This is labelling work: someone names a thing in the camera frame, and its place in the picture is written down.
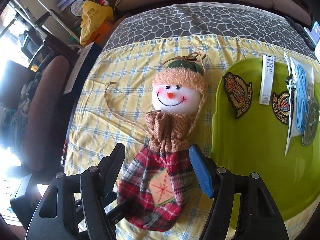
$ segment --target blue cord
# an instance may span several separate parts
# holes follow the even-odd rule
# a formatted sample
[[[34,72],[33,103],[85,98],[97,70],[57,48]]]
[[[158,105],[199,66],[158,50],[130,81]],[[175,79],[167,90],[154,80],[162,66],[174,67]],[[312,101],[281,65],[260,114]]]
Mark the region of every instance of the blue cord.
[[[300,65],[296,67],[297,73],[297,129],[304,132],[306,127],[306,118],[308,115],[308,95],[307,95],[307,77],[306,72]]]

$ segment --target snowman smile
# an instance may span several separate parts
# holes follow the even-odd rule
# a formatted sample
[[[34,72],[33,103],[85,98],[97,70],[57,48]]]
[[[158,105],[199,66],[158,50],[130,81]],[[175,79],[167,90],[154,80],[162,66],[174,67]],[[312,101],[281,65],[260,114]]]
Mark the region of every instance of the snowman smile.
[[[157,92],[157,97],[158,97],[159,102],[160,102],[161,104],[163,104],[164,106],[177,106],[177,105],[181,104],[184,100],[187,100],[186,98],[183,97],[183,98],[182,98],[182,101],[179,102],[179,103],[177,103],[177,104],[175,104],[175,105],[166,105],[166,104],[164,104],[164,103],[161,102],[161,100],[160,100],[160,98],[159,98],[159,92]]]

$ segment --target crest patch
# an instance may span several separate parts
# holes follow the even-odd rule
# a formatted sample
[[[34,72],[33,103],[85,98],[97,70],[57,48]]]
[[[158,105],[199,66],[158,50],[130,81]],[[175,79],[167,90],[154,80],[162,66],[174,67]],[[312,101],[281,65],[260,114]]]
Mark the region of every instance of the crest patch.
[[[273,92],[272,110],[280,122],[287,125],[289,124],[289,91],[283,91],[279,95]]]
[[[319,122],[319,104],[316,98],[311,98],[308,104],[308,116],[304,135],[302,137],[302,144],[308,146],[316,137]]]
[[[252,100],[252,83],[247,84],[241,77],[227,72],[223,77],[223,88],[228,100],[236,109],[235,118],[248,111]]]

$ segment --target bed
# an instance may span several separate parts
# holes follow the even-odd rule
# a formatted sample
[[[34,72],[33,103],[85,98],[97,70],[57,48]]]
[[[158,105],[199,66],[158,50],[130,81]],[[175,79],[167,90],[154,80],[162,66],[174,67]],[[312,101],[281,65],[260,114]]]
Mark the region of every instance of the bed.
[[[106,104],[126,118],[145,125],[143,113],[152,110],[152,79],[169,58],[194,52],[207,54],[204,65],[211,85],[207,103],[199,118],[191,143],[197,143],[206,156],[211,154],[212,115],[215,93],[223,73],[233,63],[263,54],[285,62],[288,56],[320,66],[313,52],[287,21],[275,14],[242,5],[194,3],[173,5],[125,19],[111,35],[90,72],[80,96],[70,129],[65,173],[81,173],[109,155],[117,142],[126,147],[123,171],[147,143],[145,134],[115,118]],[[108,90],[105,84],[116,84]],[[290,239],[305,227],[320,197],[286,221]],[[111,210],[116,203],[106,207]],[[140,230],[126,220],[117,224],[117,239],[198,239],[209,214],[212,200],[201,192],[194,179],[190,200],[178,222],[167,232]],[[229,229],[228,239],[234,234]]]

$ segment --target snowman hat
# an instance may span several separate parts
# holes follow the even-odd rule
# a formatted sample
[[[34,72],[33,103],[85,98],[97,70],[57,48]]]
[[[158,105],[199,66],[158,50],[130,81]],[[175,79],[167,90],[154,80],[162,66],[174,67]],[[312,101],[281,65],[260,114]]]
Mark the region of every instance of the snowman hat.
[[[155,79],[152,82],[152,86],[156,85],[179,85],[182,87],[188,87],[198,91],[200,94],[204,94],[207,88],[207,82],[204,77],[204,69],[198,65],[197,56],[199,54],[194,52],[184,57],[175,57],[167,60],[174,60],[169,63],[168,68],[158,72]]]

